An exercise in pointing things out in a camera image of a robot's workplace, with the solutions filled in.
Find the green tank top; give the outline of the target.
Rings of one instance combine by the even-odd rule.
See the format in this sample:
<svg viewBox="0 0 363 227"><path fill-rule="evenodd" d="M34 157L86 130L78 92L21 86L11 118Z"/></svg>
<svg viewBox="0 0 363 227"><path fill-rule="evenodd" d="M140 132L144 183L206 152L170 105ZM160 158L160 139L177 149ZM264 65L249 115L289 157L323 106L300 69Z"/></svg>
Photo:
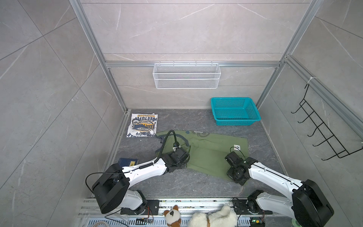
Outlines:
<svg viewBox="0 0 363 227"><path fill-rule="evenodd" d="M231 181L227 176L230 165L225 157L231 151L241 158L249 155L247 138L192 130L176 131L176 138L181 148L190 154L188 169L227 181Z"/></svg>

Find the white navy-trimmed tank top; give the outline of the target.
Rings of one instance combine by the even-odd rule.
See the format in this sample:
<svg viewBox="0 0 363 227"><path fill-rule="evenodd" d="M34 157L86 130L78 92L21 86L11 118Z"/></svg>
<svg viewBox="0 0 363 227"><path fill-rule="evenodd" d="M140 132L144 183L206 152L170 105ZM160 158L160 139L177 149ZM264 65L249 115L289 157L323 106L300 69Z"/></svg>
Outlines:
<svg viewBox="0 0 363 227"><path fill-rule="evenodd" d="M155 137L157 133L157 114L133 113L128 126L127 138Z"/></svg>

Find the teal plastic basket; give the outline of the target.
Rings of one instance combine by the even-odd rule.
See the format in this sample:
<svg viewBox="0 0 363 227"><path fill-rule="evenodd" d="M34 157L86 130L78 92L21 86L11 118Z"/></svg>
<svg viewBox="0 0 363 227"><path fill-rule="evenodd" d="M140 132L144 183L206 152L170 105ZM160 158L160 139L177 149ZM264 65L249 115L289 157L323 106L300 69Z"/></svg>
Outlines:
<svg viewBox="0 0 363 227"><path fill-rule="evenodd" d="M249 97L213 97L210 101L218 126L250 126L261 120L255 103Z"/></svg>

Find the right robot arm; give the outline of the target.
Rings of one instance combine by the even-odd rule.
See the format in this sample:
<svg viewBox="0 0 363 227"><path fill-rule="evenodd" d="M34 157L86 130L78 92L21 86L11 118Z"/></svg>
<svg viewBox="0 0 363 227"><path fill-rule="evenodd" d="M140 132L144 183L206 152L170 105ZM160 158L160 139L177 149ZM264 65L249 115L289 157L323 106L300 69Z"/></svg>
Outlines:
<svg viewBox="0 0 363 227"><path fill-rule="evenodd" d="M275 212L292 218L301 227L323 227L333 217L332 206L314 181L290 178L256 159L240 157L240 153L236 146L230 148L225 157L230 165L227 176L239 185L244 185L249 179L260 181L280 192L281 196L256 190L244 204L235 198L233 205L237 214Z"/></svg>

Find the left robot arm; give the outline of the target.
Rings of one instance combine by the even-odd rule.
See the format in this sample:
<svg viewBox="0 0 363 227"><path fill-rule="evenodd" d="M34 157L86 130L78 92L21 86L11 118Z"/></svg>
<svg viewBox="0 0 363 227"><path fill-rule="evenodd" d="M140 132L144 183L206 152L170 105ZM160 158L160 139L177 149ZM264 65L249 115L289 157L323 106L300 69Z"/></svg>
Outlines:
<svg viewBox="0 0 363 227"><path fill-rule="evenodd" d="M95 196L102 214L120 207L120 213L139 215L147 208L148 201L140 190L132 191L130 187L182 169L189 160L190 154L180 146L175 131L170 130L155 159L135 166L113 164L105 172L100 172L101 176L88 189Z"/></svg>

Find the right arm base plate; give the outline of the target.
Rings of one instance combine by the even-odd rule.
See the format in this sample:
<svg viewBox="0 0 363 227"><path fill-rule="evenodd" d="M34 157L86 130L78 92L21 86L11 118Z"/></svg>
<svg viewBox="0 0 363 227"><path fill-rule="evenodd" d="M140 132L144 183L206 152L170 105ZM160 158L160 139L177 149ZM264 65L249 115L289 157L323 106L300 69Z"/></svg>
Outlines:
<svg viewBox="0 0 363 227"><path fill-rule="evenodd" d="M237 215L272 215L272 211L262 210L257 202L248 199L232 199L233 209Z"/></svg>

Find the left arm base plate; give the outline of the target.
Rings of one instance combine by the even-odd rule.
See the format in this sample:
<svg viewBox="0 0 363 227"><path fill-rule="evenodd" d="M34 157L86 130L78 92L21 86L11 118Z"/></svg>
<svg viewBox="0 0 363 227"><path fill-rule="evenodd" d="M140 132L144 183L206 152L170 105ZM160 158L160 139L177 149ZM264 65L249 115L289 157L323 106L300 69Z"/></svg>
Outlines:
<svg viewBox="0 0 363 227"><path fill-rule="evenodd" d="M157 215L160 200L146 200L136 210L136 215Z"/></svg>

